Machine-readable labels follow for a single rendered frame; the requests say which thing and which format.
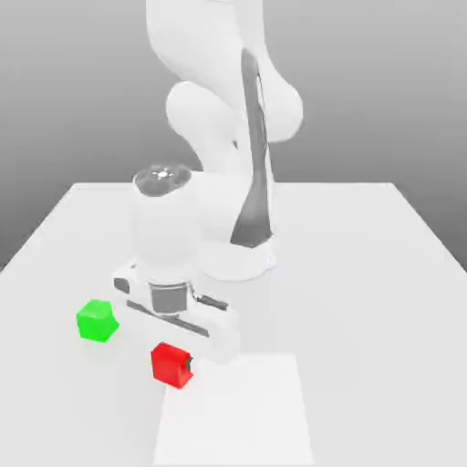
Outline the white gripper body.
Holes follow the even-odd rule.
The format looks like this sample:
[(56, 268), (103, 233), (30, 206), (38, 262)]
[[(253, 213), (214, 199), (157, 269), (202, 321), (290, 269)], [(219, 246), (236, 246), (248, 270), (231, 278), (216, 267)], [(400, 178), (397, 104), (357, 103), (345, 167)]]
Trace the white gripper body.
[(188, 309), (177, 316), (161, 316), (129, 301), (117, 299), (117, 320), (145, 348), (160, 343), (182, 349), (193, 358), (205, 358), (218, 364), (234, 359), (240, 349), (240, 332), (236, 312), (188, 300)]

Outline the small red cube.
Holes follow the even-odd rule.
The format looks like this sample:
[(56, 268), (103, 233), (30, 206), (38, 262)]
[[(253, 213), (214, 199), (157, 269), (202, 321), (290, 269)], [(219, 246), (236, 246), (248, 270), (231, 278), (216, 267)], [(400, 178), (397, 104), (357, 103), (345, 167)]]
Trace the small red cube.
[(153, 377), (176, 389), (182, 389), (192, 378), (190, 353), (161, 342), (150, 353)]

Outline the small green cube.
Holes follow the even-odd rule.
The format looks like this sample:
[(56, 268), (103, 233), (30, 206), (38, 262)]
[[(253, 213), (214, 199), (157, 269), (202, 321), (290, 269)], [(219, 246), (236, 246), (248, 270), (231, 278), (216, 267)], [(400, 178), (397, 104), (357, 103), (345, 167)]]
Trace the small green cube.
[(77, 313), (77, 325), (84, 339), (105, 343), (119, 328), (110, 301), (89, 300)]

